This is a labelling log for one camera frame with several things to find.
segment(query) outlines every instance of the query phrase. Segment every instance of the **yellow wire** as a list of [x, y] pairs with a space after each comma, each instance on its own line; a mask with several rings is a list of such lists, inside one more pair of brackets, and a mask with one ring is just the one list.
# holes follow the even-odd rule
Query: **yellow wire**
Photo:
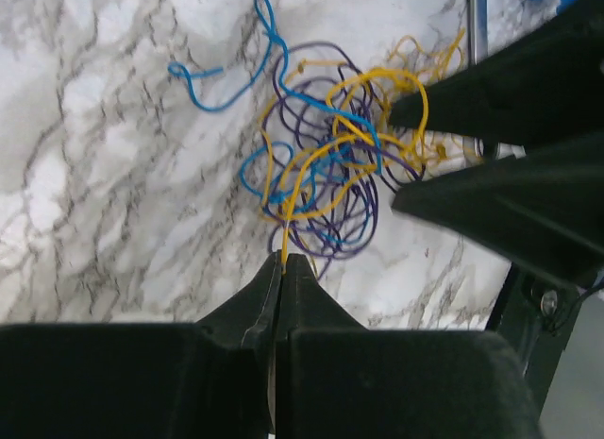
[[[261, 217], [262, 217], [262, 219], [266, 220], [267, 222], [273, 222], [275, 224], [278, 224], [278, 220], [275, 220], [273, 217], [269, 217], [268, 215], [262, 215]], [[306, 241], [302, 238], [302, 236], [298, 236], [298, 238], [300, 239], [300, 242], [302, 243], [303, 246], [310, 249], [309, 245], [306, 244]], [[319, 277], [319, 271], [317, 270], [316, 260], [310, 254], [309, 254], [309, 257], [310, 257], [310, 264], [312, 265], [312, 271], [314, 272], [314, 276]]]
[[[399, 56], [405, 63], [407, 63], [407, 57], [398, 52], [400, 46], [405, 41], [411, 41], [415, 44], [415, 49], [422, 55], [436, 59], [436, 63], [434, 66], [424, 68], [419, 70], [416, 73], [412, 73], [407, 69], [392, 69], [392, 68], [384, 68], [384, 67], [375, 67], [370, 69], [366, 73], [361, 73], [356, 76], [349, 77], [337, 85], [334, 85], [326, 95], [326, 104], [335, 109], [333, 105], [333, 97], [335, 94], [340, 93], [344, 88], [349, 87], [349, 90], [344, 98], [344, 102], [339, 107], [339, 110], [345, 111], [350, 110], [350, 105], [355, 97], [355, 94], [359, 89], [363, 89], [366, 93], [370, 93], [371, 90], [375, 90], [378, 94], [373, 93], [373, 97], [376, 103], [381, 108], [381, 112], [377, 117], [376, 122], [376, 132], [377, 137], [381, 144], [392, 144], [396, 148], [398, 148], [398, 157], [402, 159], [404, 162], [408, 163], [414, 170], [417, 172], [422, 170], [422, 167], [426, 167], [426, 170], [431, 174], [431, 170], [436, 168], [441, 162], [445, 160], [451, 160], [459, 155], [450, 155], [445, 149], [444, 140], [436, 139], [434, 135], [431, 135], [429, 141], [426, 140], [425, 130], [426, 124], [428, 122], [428, 96], [426, 94], [426, 90], [424, 88], [423, 83], [420, 81], [419, 77], [428, 75], [428, 82], [432, 82], [435, 80], [442, 79], [447, 71], [448, 65], [453, 57], [453, 55], [458, 52], [460, 54], [460, 63], [458, 69], [464, 63], [463, 51], [459, 47], [459, 43], [461, 38], [463, 37], [464, 31], [461, 31], [457, 36], [455, 41], [451, 44], [449, 48], [445, 51], [426, 52], [419, 42], [411, 37], [402, 38], [398, 44], [395, 46], [391, 54], [388, 56], [387, 60], [390, 61], [394, 56]], [[348, 63], [344, 60], [314, 60], [314, 59], [302, 59], [300, 63], [298, 63], [297, 67], [293, 69], [285, 78], [285, 83], [288, 84], [292, 81], [295, 76], [304, 73], [304, 69], [306, 66], [347, 66]], [[392, 86], [389, 88], [385, 88], [382, 85], [382, 81], [389, 82]], [[422, 119], [420, 121], [419, 127], [412, 132], [411, 141], [407, 144], [403, 143], [399, 137], [396, 137], [393, 134], [393, 130], [387, 126], [387, 120], [390, 115], [390, 111], [392, 109], [392, 104], [396, 100], [396, 98], [402, 93], [414, 93], [419, 92], [422, 96], [422, 102], [424, 106]], [[278, 101], [277, 95], [275, 94], [272, 100], [269, 102], [266, 109], [259, 116], [259, 125], [260, 132], [264, 141], [267, 145], [267, 153], [268, 153], [268, 163], [267, 163], [267, 177], [264, 185], [264, 192], [262, 195], [262, 201], [260, 210], [263, 212], [263, 208], [266, 206], [268, 202], [268, 197], [270, 194], [270, 186], [271, 181], [273, 179], [273, 147], [272, 147], [272, 139], [269, 133], [263, 129], [261, 129], [261, 123], [264, 121], [268, 113], [271, 111], [272, 107]], [[376, 142], [374, 142], [373, 136], [371, 133], [362, 131], [357, 126], [355, 126], [349, 119], [346, 118], [341, 113], [334, 112], [334, 120], [332, 124], [332, 134], [334, 135], [334, 140], [324, 144], [323, 146], [316, 149], [306, 149], [303, 151], [299, 151], [292, 160], [285, 166], [283, 169], [283, 173], [281, 174], [281, 178], [279, 181], [279, 188], [281, 190], [284, 189], [287, 179], [290, 177], [292, 170], [295, 167], [298, 167], [299, 163], [302, 165], [299, 167], [298, 174], [295, 178], [294, 188], [292, 190], [291, 195], [289, 195], [281, 204], [283, 211], [277, 211], [276, 216], [281, 220], [285, 221], [284, 229], [283, 229], [283, 241], [282, 241], [282, 249], [281, 249], [281, 259], [283, 263], [283, 269], [285, 270], [286, 262], [287, 262], [287, 245], [288, 239], [290, 237], [290, 224], [292, 221], [297, 220], [305, 220], [311, 219], [315, 217], [319, 217], [326, 212], [332, 211], [335, 209], [338, 204], [342, 202], [344, 196], [348, 189], [350, 189], [359, 179], [366, 177], [372, 173], [375, 173], [378, 165], [376, 163], [353, 163], [353, 162], [344, 162], [343, 166], [348, 168], [353, 168], [358, 171], [358, 173], [349, 179], [342, 189], [338, 192], [337, 196], [333, 198], [333, 200], [324, 206], [321, 209], [317, 209], [314, 211], [305, 211], [294, 213], [295, 205], [297, 203], [298, 197], [302, 192], [305, 192], [305, 188], [302, 187], [302, 183], [306, 177], [306, 173], [310, 167], [310, 165], [317, 159], [324, 157], [330, 150], [334, 148], [338, 148], [341, 144], [349, 144], [355, 142], [357, 139], [365, 142], [366, 144], [374, 146]], [[338, 129], [344, 127], [345, 132], [339, 132]], [[455, 145], [458, 145], [454, 138], [452, 138]], [[386, 160], [383, 158], [382, 166], [387, 167], [392, 164], [392, 160]], [[309, 246], [300, 238], [302, 245], [306, 248]], [[314, 261], [314, 258], [311, 258], [312, 267], [317, 275], [317, 267]]]

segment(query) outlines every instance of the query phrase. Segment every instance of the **metal rod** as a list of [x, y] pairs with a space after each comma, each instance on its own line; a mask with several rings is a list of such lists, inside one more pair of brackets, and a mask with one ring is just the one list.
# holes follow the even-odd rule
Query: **metal rod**
[[[468, 62], [475, 65], [488, 54], [489, 38], [487, 33], [487, 0], [468, 0]], [[463, 137], [465, 162], [467, 165], [476, 165], [479, 141]]]
[[468, 0], [468, 43], [470, 65], [487, 56], [487, 0]]

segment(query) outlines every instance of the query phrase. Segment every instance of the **metal screw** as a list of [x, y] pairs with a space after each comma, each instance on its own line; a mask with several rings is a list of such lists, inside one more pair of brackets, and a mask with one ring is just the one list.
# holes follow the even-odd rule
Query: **metal screw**
[[558, 309], [558, 293], [554, 290], [546, 291], [541, 298], [541, 313], [551, 316]]

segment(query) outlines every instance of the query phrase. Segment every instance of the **gray marble veining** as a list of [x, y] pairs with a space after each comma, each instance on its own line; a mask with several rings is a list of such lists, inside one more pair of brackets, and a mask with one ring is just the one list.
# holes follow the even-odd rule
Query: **gray marble veining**
[[[433, 47], [465, 26], [465, 0], [272, 2], [290, 44], [334, 41], [361, 68], [405, 34]], [[489, 0], [492, 48], [554, 5]], [[269, 230], [237, 170], [268, 82], [205, 113], [166, 66], [226, 66], [197, 85], [215, 104], [265, 44], [252, 0], [0, 0], [3, 321], [194, 320], [251, 278]], [[507, 267], [384, 208], [371, 246], [323, 285], [371, 327], [480, 328]]]

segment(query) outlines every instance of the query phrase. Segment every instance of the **marble surface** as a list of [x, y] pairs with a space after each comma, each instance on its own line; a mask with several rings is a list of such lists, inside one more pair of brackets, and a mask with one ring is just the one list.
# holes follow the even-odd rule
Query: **marble surface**
[[[465, 0], [272, 2], [290, 44], [334, 41], [361, 68], [405, 34], [433, 47], [465, 26]], [[553, 9], [489, 0], [493, 49]], [[269, 85], [208, 114], [166, 65], [226, 66], [199, 86], [215, 103], [264, 44], [252, 0], [0, 0], [2, 321], [190, 321], [250, 280], [268, 228], [236, 174]], [[383, 208], [371, 246], [322, 284], [370, 327], [479, 329], [507, 269]]]

